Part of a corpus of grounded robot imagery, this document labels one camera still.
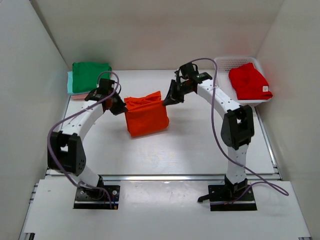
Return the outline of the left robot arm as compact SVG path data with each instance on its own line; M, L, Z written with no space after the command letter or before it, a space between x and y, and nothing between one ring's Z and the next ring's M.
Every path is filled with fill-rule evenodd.
M68 118L60 131L52 131L48 135L48 168L64 174L94 200L109 198L110 194L105 190L103 178L88 167L83 140L106 111L115 116L127 112L119 87L115 80L100 79L97 88L84 99L80 110Z

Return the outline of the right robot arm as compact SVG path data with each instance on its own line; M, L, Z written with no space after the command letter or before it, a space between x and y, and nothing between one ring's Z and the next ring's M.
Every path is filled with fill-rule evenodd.
M236 200L248 185L246 175L247 150L255 134L253 110L241 106L224 93L207 72L200 73L194 63L186 63L175 71L163 106L184 102L185 95L195 92L211 104L211 111L222 118L220 136L227 146L228 167L222 194Z

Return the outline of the orange t shirt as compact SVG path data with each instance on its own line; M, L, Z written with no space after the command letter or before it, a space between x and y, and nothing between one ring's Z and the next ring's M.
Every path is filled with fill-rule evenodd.
M126 97L125 120L132 138L165 130L170 123L160 91L144 97Z

